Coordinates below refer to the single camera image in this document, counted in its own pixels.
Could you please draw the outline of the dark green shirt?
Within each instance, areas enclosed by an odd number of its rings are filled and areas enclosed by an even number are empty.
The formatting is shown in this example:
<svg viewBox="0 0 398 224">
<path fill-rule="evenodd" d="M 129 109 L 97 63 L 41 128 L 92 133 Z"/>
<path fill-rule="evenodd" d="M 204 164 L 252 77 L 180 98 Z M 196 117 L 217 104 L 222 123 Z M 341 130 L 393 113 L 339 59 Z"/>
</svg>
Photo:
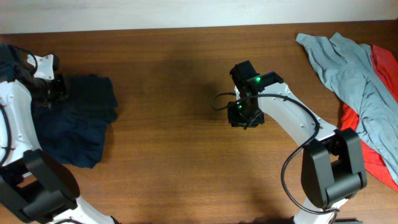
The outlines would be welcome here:
<svg viewBox="0 0 398 224">
<path fill-rule="evenodd" d="M 112 123 L 117 119 L 118 101 L 108 77 L 97 75 L 67 77 L 68 97 L 62 106 L 80 118 Z"/>
</svg>

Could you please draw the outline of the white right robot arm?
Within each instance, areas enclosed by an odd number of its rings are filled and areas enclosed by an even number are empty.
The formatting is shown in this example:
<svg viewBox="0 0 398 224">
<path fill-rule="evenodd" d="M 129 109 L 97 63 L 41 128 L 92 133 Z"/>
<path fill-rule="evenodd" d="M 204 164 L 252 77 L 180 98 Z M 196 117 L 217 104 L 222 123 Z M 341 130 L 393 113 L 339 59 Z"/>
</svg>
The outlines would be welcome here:
<svg viewBox="0 0 398 224">
<path fill-rule="evenodd" d="M 298 148 L 282 166 L 302 153 L 301 184 L 305 193 L 300 209 L 287 223 L 340 223 L 340 208 L 367 186 L 361 140 L 351 128 L 340 130 L 304 105 L 276 72 L 257 73 L 250 61 L 229 72 L 235 101 L 226 110 L 233 127 L 255 128 L 265 115 L 274 119 Z"/>
</svg>

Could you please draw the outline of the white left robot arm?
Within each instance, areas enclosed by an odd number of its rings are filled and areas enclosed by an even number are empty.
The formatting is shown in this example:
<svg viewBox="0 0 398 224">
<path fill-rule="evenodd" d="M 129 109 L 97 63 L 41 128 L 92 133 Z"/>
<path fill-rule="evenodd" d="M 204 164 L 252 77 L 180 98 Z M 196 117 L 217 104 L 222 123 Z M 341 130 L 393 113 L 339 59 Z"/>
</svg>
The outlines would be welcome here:
<svg viewBox="0 0 398 224">
<path fill-rule="evenodd" d="M 73 174 L 39 144 L 31 106 L 67 97 L 58 68 L 54 54 L 1 44 L 1 204 L 24 223 L 117 223 L 81 196 Z"/>
</svg>

